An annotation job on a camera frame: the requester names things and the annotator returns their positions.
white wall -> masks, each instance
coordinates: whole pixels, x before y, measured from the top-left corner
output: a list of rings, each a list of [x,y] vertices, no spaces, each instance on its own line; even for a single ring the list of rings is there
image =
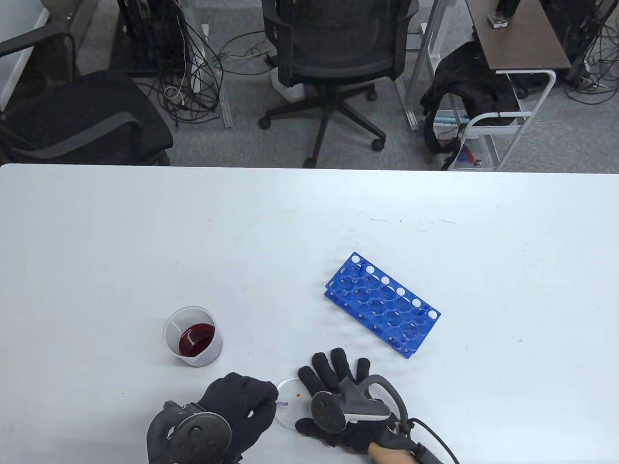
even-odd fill
[[[42,26],[48,16],[40,0],[0,0],[0,42]],[[0,58],[0,109],[6,106],[31,52]]]

chair armrest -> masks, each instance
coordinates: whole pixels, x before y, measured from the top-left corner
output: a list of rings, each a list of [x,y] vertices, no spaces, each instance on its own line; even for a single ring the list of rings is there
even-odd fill
[[[396,80],[404,72],[409,22],[418,11],[419,2],[417,0],[410,0],[408,7],[406,7],[405,1],[400,4],[400,10],[397,12],[396,19],[396,50],[394,59],[394,74],[391,76],[392,80]]]
[[[24,34],[18,35],[17,37],[5,40],[4,42],[0,42],[0,58],[23,49],[30,48],[54,37],[67,37],[71,41],[73,60],[72,71],[73,79],[75,79],[77,71],[76,41],[64,22],[50,22],[43,27],[28,31]]]
[[[282,2],[281,7],[285,8],[285,2],[292,2],[292,0],[280,0],[280,2]],[[262,15],[264,16],[264,33],[277,49],[279,82],[289,87],[293,59],[292,26],[286,23],[277,12],[275,0],[262,0]]]
[[[398,22],[406,21],[408,27],[410,19],[419,11],[419,2],[417,0],[410,0],[409,8],[406,11],[399,11],[397,20]]]
[[[66,155],[67,153],[71,153],[73,150],[77,150],[78,148],[85,147],[89,143],[100,139],[104,135],[115,131],[125,124],[128,124],[131,127],[131,152],[134,159],[138,159],[142,140],[142,127],[140,126],[138,120],[126,111],[116,113],[113,116],[110,116],[109,118],[95,124],[94,126],[84,129],[82,132],[72,135],[68,139],[64,139],[50,147],[40,148],[38,150],[12,148],[12,151],[36,160],[51,160]]]

white cable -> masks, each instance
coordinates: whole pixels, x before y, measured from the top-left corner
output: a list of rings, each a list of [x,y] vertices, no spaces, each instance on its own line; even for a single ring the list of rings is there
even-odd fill
[[[179,95],[181,97],[181,104],[183,106],[185,106],[185,97],[183,96],[183,93],[181,92],[181,89],[183,88],[183,82],[185,82],[185,77],[187,76],[187,56],[185,55],[185,51],[186,51],[186,43],[185,43],[185,34],[183,34],[183,28],[181,26],[181,20],[178,18],[178,14],[176,15],[176,22],[178,23],[178,28],[181,32],[181,38],[183,39],[183,78],[181,79],[181,83],[179,84],[178,87],[175,87],[174,85],[169,85],[165,88],[165,90],[163,91],[163,96],[165,96],[165,98],[167,98],[168,100],[172,101],[175,98],[177,98]],[[176,90],[176,93],[174,94],[173,97],[169,97],[168,96],[168,90],[173,88],[174,90]]]
[[[264,50],[264,51],[259,51],[259,53],[254,54],[254,55],[249,55],[249,56],[237,56],[237,55],[230,55],[230,53],[227,53],[227,52],[226,52],[226,53],[227,53],[226,58],[234,58],[234,59],[249,59],[249,58],[256,58],[256,57],[258,57],[258,56],[261,56],[261,55],[263,55],[263,54],[265,54],[265,53],[268,53],[268,52],[270,52],[270,51],[273,51],[273,50],[275,50],[275,47],[271,47],[271,48],[269,48],[269,49],[267,49],[267,50]]]

petri dish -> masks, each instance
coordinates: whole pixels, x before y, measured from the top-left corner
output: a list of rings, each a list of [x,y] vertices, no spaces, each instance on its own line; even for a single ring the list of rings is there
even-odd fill
[[[288,430],[297,431],[295,424],[299,419],[311,417],[311,396],[298,377],[282,380],[277,386],[279,396],[275,420]]]

blue object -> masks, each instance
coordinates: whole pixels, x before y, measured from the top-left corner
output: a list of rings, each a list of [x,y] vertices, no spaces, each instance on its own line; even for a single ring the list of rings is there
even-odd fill
[[[441,317],[359,253],[350,255],[326,288],[327,298],[407,359]]]

